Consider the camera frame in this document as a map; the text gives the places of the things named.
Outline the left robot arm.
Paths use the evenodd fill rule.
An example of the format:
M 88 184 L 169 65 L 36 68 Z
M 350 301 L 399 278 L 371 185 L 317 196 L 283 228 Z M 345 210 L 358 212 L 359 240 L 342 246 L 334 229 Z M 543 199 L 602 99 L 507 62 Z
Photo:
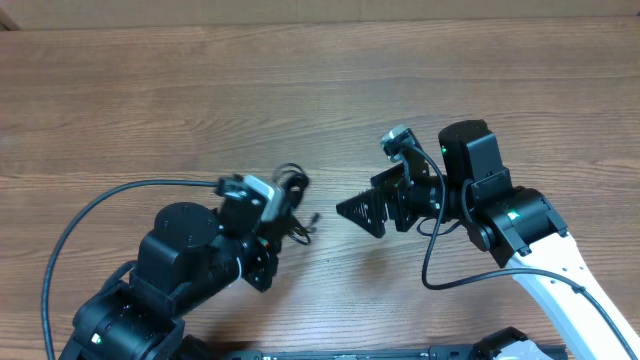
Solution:
M 239 279 L 264 292 L 283 237 L 300 230 L 291 211 L 262 222 L 260 207 L 181 202 L 156 215 L 138 257 L 118 268 L 73 319 L 64 359 L 169 359 L 183 317 Z

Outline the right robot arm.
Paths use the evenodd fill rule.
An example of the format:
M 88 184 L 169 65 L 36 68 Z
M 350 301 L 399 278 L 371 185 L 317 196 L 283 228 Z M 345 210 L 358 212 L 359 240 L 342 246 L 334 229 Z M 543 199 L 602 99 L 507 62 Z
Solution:
M 387 221 L 407 232 L 418 220 L 431 220 L 421 270 L 425 288 L 441 291 L 511 277 L 575 357 L 638 358 L 638 334 L 590 272 L 567 223 L 541 192 L 513 184 L 487 123 L 453 123 L 439 132 L 438 141 L 442 167 L 410 128 L 385 133 L 381 147 L 393 167 L 373 176 L 368 190 L 338 203 L 337 213 L 376 238 L 385 235 Z M 496 270 L 430 282 L 428 268 L 444 223 L 463 227 L 476 248 L 491 254 Z

